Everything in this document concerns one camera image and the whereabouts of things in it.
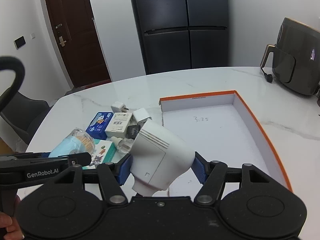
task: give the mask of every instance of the white charger plug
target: white charger plug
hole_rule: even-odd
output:
[[[125,104],[119,101],[114,102],[111,105],[112,112],[114,113],[126,113],[128,108],[126,108]]]

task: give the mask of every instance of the clear plastic container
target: clear plastic container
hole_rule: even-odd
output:
[[[118,152],[127,154],[130,152],[132,144],[134,142],[133,139],[127,139],[127,138],[117,138],[112,136],[111,141],[115,144]]]
[[[84,130],[76,128],[49,154],[49,157],[88,152],[95,150],[93,138]]]

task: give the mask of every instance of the white marble table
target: white marble table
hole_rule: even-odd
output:
[[[124,102],[129,108],[145,107],[156,122],[162,123],[158,105],[160,97],[222,90],[237,90],[259,119],[279,153],[294,193],[307,206],[308,217],[300,236],[302,239],[318,239],[320,107],[315,96],[299,95],[276,81],[267,83],[258,67],[160,73],[68,95],[54,105],[27,151],[51,151],[75,127],[85,129],[97,112],[111,111],[110,105],[115,101]],[[132,184],[133,179],[129,178],[123,186],[128,196],[134,194],[130,189]],[[21,189],[18,193],[23,197],[32,190],[34,187]]]

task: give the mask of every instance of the brown wooden door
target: brown wooden door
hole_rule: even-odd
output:
[[[45,0],[63,62],[75,87],[110,79],[90,0]],[[60,44],[59,37],[66,41]]]

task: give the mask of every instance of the blue gripper pad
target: blue gripper pad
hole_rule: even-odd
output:
[[[48,158],[50,153],[42,153],[41,158]]]
[[[130,175],[132,160],[133,157],[131,155],[128,159],[124,161],[124,163],[120,167],[119,175],[116,178],[120,186],[122,186],[126,182],[127,178]]]
[[[201,184],[204,184],[205,181],[207,180],[208,176],[205,174],[204,171],[204,165],[199,161],[199,159],[196,157],[195,160],[193,161],[193,164],[191,166],[191,169],[193,170],[193,173],[199,180]]]

